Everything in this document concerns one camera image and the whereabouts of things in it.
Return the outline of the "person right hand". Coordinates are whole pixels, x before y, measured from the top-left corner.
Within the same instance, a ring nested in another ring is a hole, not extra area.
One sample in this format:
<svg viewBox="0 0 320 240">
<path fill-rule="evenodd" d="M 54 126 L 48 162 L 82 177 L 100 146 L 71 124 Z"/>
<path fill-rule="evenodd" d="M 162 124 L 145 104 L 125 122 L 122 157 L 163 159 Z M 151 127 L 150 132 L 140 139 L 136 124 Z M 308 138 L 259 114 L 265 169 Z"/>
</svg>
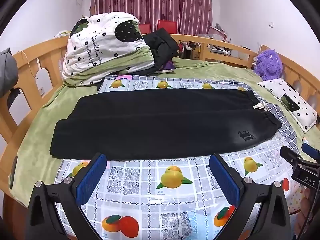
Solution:
<svg viewBox="0 0 320 240">
<path fill-rule="evenodd" d="M 300 211 L 297 213 L 296 220 L 293 224 L 293 232 L 295 236 L 300 234 L 301 229 L 308 217 L 308 213 L 312 205 L 312 201 L 310 200 L 311 198 L 313 198 L 313 194 L 310 194 L 310 189 L 306 188 L 304 190 L 304 197 L 300 202 Z"/>
</svg>

